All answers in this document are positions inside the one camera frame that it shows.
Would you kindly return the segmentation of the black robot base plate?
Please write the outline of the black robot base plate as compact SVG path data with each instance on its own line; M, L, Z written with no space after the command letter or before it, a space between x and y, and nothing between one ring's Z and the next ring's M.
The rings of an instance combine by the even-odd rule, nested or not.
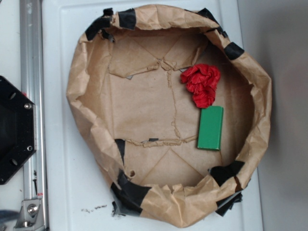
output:
M34 104L0 77L0 184L6 184L35 152Z

